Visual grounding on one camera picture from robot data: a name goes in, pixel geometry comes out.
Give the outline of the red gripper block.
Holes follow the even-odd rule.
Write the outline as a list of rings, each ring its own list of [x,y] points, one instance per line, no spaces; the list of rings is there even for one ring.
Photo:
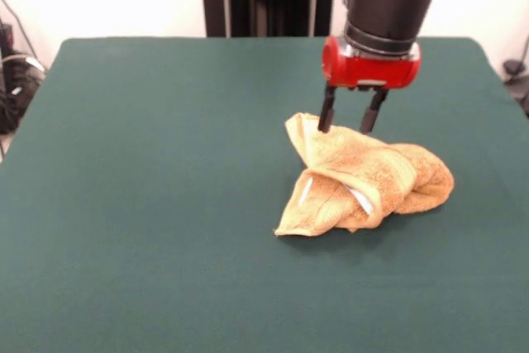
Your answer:
[[[421,66],[421,49],[414,43],[406,55],[386,56],[363,51],[346,42],[344,36],[328,36],[322,52],[322,73],[325,87],[317,129],[328,133],[334,117],[336,87],[383,88],[376,90],[360,123],[360,132],[369,134],[390,89],[409,86]]]

